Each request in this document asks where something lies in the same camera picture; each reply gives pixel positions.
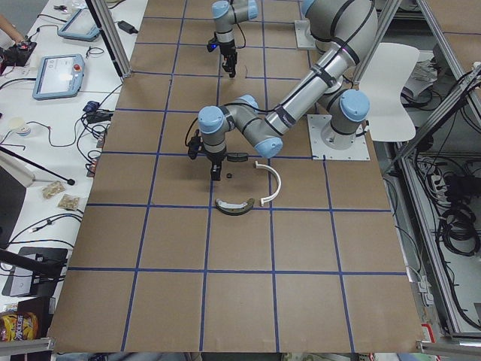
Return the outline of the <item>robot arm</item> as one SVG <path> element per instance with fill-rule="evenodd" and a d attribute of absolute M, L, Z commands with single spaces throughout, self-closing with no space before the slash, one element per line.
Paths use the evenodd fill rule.
<path fill-rule="evenodd" d="M 235 77 L 237 65 L 237 48 L 234 40 L 233 25 L 239 25 L 258 16 L 259 10 L 254 0 L 216 1 L 211 5 L 215 24 L 214 36 L 206 47 L 208 52 L 220 49 L 223 57 L 222 68 L 229 77 Z"/>
<path fill-rule="evenodd" d="M 343 88 L 342 82 L 345 71 L 358 65 L 372 48 L 377 32 L 374 2 L 305 1 L 301 9 L 310 21 L 311 35 L 330 47 L 285 98 L 265 116 L 249 95 L 199 111 L 202 143 L 198 151 L 211 162 L 212 180 L 220 179 L 225 134 L 233 129 L 238 129 L 260 156 L 270 159 L 282 149 L 282 136 L 316 103 L 331 114 L 322 129 L 322 140 L 336 150 L 351 146 L 368 115 L 368 97 L 360 90 Z"/>

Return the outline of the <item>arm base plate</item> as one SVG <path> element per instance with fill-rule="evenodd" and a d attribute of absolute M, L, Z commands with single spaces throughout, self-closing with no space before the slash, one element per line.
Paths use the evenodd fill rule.
<path fill-rule="evenodd" d="M 331 115 L 308 114 L 311 157 L 314 160 L 369 161 L 365 134 L 361 125 L 351 135 L 336 133 L 331 127 Z"/>
<path fill-rule="evenodd" d="M 315 50 L 316 40 L 310 32 L 310 21 L 296 20 L 294 27 L 297 48 L 299 50 Z"/>

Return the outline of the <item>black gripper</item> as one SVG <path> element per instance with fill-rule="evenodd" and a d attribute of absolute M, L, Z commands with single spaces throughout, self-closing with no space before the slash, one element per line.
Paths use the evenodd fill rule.
<path fill-rule="evenodd" d="M 237 48 L 235 41 L 221 42 L 219 48 L 223 57 L 222 68 L 228 73 L 230 78 L 234 78 L 236 76 L 237 65 Z"/>
<path fill-rule="evenodd" d="M 220 181 L 222 172 L 222 162 L 225 159 L 226 154 L 219 153 L 207 153 L 207 158 L 211 162 L 210 176 L 212 181 Z"/>

